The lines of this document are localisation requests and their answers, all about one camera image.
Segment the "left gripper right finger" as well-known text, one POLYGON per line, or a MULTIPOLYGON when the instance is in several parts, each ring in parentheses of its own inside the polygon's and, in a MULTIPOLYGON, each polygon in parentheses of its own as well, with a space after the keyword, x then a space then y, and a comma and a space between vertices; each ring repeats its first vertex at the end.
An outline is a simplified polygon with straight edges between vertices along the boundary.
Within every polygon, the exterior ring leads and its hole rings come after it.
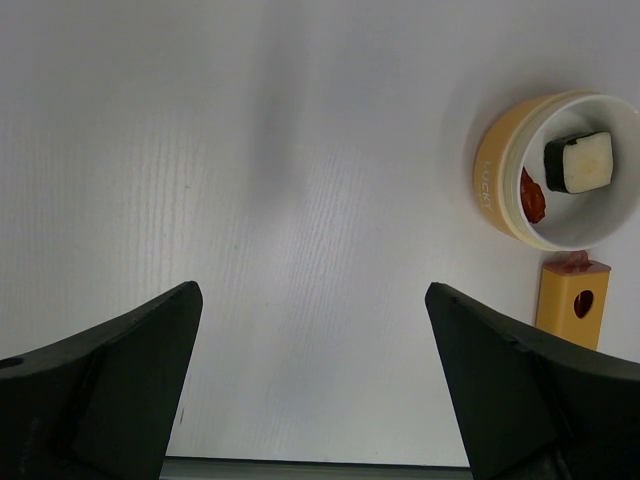
POLYGON ((446 284, 431 284, 425 305, 474 478, 638 478, 638 364, 446 284))

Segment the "orange red food piece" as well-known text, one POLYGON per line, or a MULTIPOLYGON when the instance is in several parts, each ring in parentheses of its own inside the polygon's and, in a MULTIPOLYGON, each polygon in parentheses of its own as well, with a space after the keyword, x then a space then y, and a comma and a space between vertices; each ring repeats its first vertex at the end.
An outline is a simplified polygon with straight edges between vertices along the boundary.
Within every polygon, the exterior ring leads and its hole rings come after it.
POLYGON ((520 178, 520 200, 527 220, 539 223, 546 216, 546 200, 542 188, 522 169, 520 178))

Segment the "round yellow lunch bowl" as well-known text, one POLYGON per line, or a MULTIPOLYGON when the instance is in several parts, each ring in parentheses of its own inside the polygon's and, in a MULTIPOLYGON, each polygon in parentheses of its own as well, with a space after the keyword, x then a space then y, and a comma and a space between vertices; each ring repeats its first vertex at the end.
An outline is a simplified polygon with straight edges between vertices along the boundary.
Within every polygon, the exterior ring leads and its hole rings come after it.
POLYGON ((503 113, 480 141, 472 174, 474 197, 501 233, 543 251, 589 249, 619 231, 639 209, 639 111, 611 95, 571 90, 534 97, 503 113), (609 185, 581 194, 546 187, 544 148, 571 134, 605 131, 612 137, 609 185), (542 188, 545 216, 524 213, 521 174, 542 188))

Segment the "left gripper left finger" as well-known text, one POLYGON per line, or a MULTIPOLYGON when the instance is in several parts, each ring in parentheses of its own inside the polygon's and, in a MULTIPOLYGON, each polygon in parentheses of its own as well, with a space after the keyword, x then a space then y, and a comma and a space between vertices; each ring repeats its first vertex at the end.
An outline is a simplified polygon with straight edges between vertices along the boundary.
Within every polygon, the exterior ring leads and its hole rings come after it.
POLYGON ((203 297, 184 282, 1 362, 4 479, 157 479, 203 297))

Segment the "rice roll with seaweed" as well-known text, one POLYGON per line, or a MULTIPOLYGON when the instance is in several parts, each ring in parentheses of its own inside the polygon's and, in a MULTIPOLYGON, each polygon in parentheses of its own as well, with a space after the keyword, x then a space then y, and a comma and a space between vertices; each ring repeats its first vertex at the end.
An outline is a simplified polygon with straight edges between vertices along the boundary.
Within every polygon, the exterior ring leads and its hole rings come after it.
POLYGON ((547 188, 582 194, 608 186, 614 169, 611 134, 606 131, 568 135, 544 148, 547 188))

